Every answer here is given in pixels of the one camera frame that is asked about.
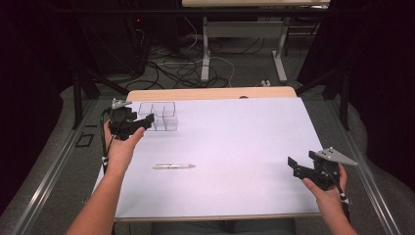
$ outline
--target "wooden table edge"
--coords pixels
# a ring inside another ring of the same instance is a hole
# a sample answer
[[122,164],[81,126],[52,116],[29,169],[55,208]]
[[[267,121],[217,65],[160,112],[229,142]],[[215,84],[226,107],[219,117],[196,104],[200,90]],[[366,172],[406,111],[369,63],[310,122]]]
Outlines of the wooden table edge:
[[296,98],[293,87],[238,87],[130,91],[127,101],[217,100],[246,98]]

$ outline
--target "black curtain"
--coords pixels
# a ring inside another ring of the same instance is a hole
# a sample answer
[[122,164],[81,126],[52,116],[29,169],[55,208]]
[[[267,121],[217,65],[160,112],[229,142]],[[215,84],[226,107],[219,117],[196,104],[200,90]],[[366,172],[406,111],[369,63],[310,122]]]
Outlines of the black curtain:
[[[350,102],[367,128],[368,158],[415,190],[415,4],[333,0],[330,7],[366,12],[323,21],[299,82],[349,63]],[[322,83],[339,84],[333,80]]]
[[71,75],[37,1],[1,1],[0,42],[3,212],[57,123]]

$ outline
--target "forearm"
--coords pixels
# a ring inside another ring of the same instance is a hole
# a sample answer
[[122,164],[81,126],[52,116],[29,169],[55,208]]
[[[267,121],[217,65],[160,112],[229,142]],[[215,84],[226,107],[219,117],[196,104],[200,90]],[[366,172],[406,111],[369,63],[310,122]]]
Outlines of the forearm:
[[333,218],[332,221],[326,221],[326,223],[333,235],[357,235],[345,216]]
[[67,234],[111,234],[123,174],[105,174]]

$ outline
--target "table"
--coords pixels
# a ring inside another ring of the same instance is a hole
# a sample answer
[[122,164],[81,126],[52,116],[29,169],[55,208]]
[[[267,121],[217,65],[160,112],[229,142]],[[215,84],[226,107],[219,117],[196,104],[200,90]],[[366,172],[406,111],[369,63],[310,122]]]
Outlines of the table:
[[[287,165],[291,156],[312,167],[308,151],[322,149],[291,87],[132,91],[127,100],[134,111],[140,102],[174,101],[179,124],[176,131],[147,131],[137,145],[115,222],[319,214]],[[252,126],[238,126],[247,122]],[[153,169],[185,163],[196,168]]]
[[[294,7],[327,5],[330,0],[183,0],[183,7],[211,8],[211,7]],[[267,37],[278,38],[277,50],[272,51],[275,68],[280,82],[286,83],[287,77],[281,61],[290,18],[281,22],[209,22],[204,17],[204,61],[201,80],[208,80],[210,50],[208,39],[210,37]]]

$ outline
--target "wrist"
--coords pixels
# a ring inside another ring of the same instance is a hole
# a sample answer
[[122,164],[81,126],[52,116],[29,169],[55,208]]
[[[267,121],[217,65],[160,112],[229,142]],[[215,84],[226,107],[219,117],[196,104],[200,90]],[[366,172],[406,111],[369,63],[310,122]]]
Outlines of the wrist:
[[107,172],[105,173],[104,176],[122,180],[124,178],[125,172],[126,170],[108,167]]

